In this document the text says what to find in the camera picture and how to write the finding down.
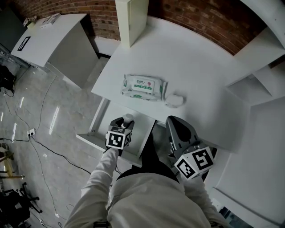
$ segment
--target open drawer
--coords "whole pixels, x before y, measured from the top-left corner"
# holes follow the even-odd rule
[[[89,132],[87,134],[78,134],[76,137],[101,151],[105,151],[105,135],[108,131],[108,126],[112,120],[127,113],[134,116],[134,128],[131,142],[129,146],[124,148],[120,158],[141,167],[140,155],[155,124],[155,119],[151,117],[103,98],[93,118]]]

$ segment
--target white wipe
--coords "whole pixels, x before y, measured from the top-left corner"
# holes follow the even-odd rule
[[[168,95],[168,97],[165,100],[165,105],[173,109],[182,106],[183,103],[184,103],[184,98],[174,94]]]
[[[155,77],[140,75],[124,75],[121,93],[131,98],[147,101],[161,101],[165,89],[165,82]]]

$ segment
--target book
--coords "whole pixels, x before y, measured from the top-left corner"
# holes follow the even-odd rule
[[[56,13],[56,14],[53,14],[51,16],[46,17],[42,21],[40,28],[43,29],[43,28],[47,28],[47,27],[52,26],[53,23],[59,18],[60,15],[61,15],[60,13]]]

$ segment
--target wet wipes package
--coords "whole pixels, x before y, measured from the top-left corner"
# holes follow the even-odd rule
[[[125,74],[121,94],[131,98],[147,101],[161,101],[165,89],[162,80],[141,75]]]

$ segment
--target concrete floor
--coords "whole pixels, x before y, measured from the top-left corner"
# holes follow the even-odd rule
[[[33,67],[27,71],[10,70],[15,71],[18,78],[22,74],[23,76],[16,83],[14,97],[3,95],[4,90],[0,93],[0,138],[27,140],[27,130],[36,128],[34,138],[37,141],[91,172],[100,161],[102,153],[77,139],[76,134],[88,132],[101,101],[101,97],[92,94],[91,89],[107,61],[106,58],[100,58],[83,89],[67,84],[51,72],[46,73]],[[16,116],[15,110],[18,110],[19,117]],[[15,153],[12,165],[16,174],[25,175],[23,179],[5,179],[4,189],[19,189],[21,184],[26,182],[29,194],[40,197],[37,205],[43,213],[38,214],[31,210],[34,214],[29,219],[32,227],[41,227],[39,218],[47,226],[58,228],[58,222],[63,226],[70,214],[69,210],[73,208],[72,205],[79,200],[80,190],[89,174],[70,165],[64,158],[48,151],[33,139],[30,142],[1,142],[8,143],[10,150]],[[50,192],[44,182],[41,164]],[[129,169],[130,165],[121,161],[118,168],[123,172]]]

